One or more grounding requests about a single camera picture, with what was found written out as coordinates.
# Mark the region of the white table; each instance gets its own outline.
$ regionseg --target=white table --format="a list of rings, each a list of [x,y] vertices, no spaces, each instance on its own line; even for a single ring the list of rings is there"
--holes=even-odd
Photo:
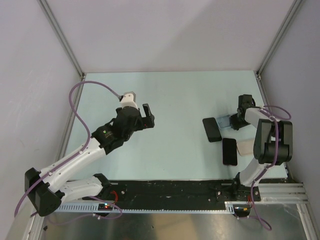
[[[205,180],[232,179],[252,160],[239,156],[237,166],[222,163],[222,143],[210,143],[202,119],[237,111],[238,96],[251,94],[263,105],[253,71],[186,71],[89,73],[86,81],[98,81],[118,94],[134,91],[141,108],[148,103],[155,116],[155,127],[135,132],[131,139],[108,156],[90,164],[73,179],[103,173],[110,180]],[[91,132],[116,116],[117,98],[104,87],[85,84],[78,113]],[[221,130],[222,137],[237,141],[252,139],[256,129]],[[67,153],[81,145],[86,131],[74,121]],[[286,178],[283,165],[266,178]]]

